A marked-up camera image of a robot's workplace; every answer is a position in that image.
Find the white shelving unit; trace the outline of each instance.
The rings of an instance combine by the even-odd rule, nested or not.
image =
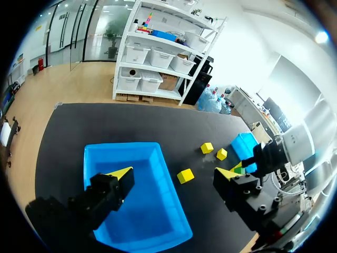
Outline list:
[[[175,20],[175,23],[172,25],[172,30],[175,29],[181,29],[181,30],[189,30],[189,31],[197,31],[199,35],[202,35],[204,30],[210,30],[207,36],[204,38],[210,37],[212,34],[215,34],[214,38],[210,42],[209,46],[207,47],[206,52],[199,52],[197,50],[194,50],[188,46],[181,45],[179,43],[169,41],[163,38],[155,37],[152,35],[148,34],[143,34],[143,33],[135,33],[135,32],[129,32],[129,28],[133,21],[137,18],[137,15],[141,11],[146,11],[148,10],[148,13],[154,12],[154,15],[159,16],[160,14],[165,15],[165,18],[163,20],[167,19],[173,19]],[[199,74],[199,71],[201,67],[204,65],[214,43],[216,42],[219,34],[222,32],[222,29],[226,23],[227,18],[221,19],[222,23],[219,27],[215,27],[208,23],[206,20],[201,19],[199,16],[192,15],[188,12],[185,12],[181,9],[178,9],[175,6],[171,6],[167,3],[160,2],[159,0],[137,0],[133,6],[133,9],[129,15],[129,18],[127,20],[124,33],[122,36],[121,44],[120,44],[120,50],[117,56],[117,62],[116,62],[116,70],[115,70],[115,77],[114,77],[114,83],[113,83],[113,95],[112,98],[116,99],[116,94],[133,94],[133,95],[146,95],[146,96],[154,96],[154,97],[159,97],[159,98],[166,98],[166,99],[174,99],[174,100],[179,100],[179,105],[182,105],[185,97],[187,96],[189,90],[191,89],[197,75]],[[181,52],[188,52],[191,53],[192,55],[198,55],[199,57],[202,58],[201,63],[199,64],[198,68],[196,69],[195,73],[193,76],[189,76],[186,74],[182,74],[179,72],[174,71],[170,66],[168,69],[163,69],[160,67],[153,67],[147,60],[145,60],[144,64],[135,64],[135,63],[127,63],[125,61],[125,44],[127,40],[133,40],[134,42],[137,40],[142,40],[142,44],[146,45],[146,42],[151,43],[152,45],[155,43],[157,46],[163,46],[164,44],[166,46],[169,46],[171,48],[175,48],[176,51],[181,51]],[[140,69],[140,70],[149,70],[149,71],[156,71],[156,72],[161,72],[169,75],[174,75],[177,77],[180,77],[178,80],[178,84],[184,85],[184,92],[183,95],[181,96],[175,88],[173,91],[167,91],[167,90],[158,90],[155,93],[150,93],[150,92],[142,92],[140,88],[138,87],[137,90],[135,91],[125,91],[125,90],[120,90],[118,89],[118,75],[121,67],[131,67],[134,69]]]

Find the blue box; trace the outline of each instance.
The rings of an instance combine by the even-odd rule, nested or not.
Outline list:
[[[177,38],[177,36],[175,36],[173,34],[164,33],[162,31],[158,31],[158,30],[153,30],[152,35],[156,36],[156,37],[159,37],[159,38],[164,38],[164,39],[169,40],[169,41],[175,41],[175,39]]]
[[[97,173],[133,167],[135,185],[120,209],[94,231],[98,241],[127,252],[158,252],[192,237],[158,143],[107,143],[84,149],[84,188]]]
[[[231,145],[240,160],[248,159],[253,156],[253,148],[258,144],[254,135],[251,132],[239,133],[232,141]],[[256,163],[253,163],[245,168],[246,173],[252,173],[257,170]]]

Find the glass wall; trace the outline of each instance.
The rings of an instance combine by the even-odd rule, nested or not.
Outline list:
[[[116,61],[134,2],[99,0],[88,30],[85,61]]]
[[[91,12],[93,10],[94,1],[83,0],[76,1],[74,7],[78,7],[76,18],[73,25],[73,31],[70,44],[70,70],[76,67],[83,58],[83,48],[85,34],[89,24]]]
[[[39,58],[45,67],[69,64],[71,69],[83,59],[116,61],[133,5],[132,0],[56,2],[39,14],[18,50],[25,59],[25,72]]]
[[[28,56],[31,67],[38,64],[39,58],[43,58],[43,63],[46,66],[46,44],[48,31],[55,8],[56,5],[39,14],[35,23],[32,25],[29,34],[27,35],[25,43],[27,44],[26,48],[29,49],[29,55],[24,54],[23,57],[26,58]]]

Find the yellow cube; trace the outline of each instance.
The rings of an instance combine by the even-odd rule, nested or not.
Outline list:
[[[217,153],[216,153],[216,158],[218,158],[219,160],[223,161],[224,159],[227,158],[227,151],[224,149],[220,149]]]
[[[179,179],[180,184],[183,184],[192,180],[194,178],[194,175],[191,169],[187,169],[179,172],[177,177]]]
[[[202,144],[200,148],[201,148],[201,151],[204,154],[211,153],[214,150],[214,148],[213,148],[213,146],[210,142],[206,142],[206,143]]]

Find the red fire extinguisher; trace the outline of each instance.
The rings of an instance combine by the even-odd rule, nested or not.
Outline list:
[[[37,62],[38,62],[38,70],[39,71],[43,70],[43,68],[44,68],[43,67],[43,58],[39,58]]]

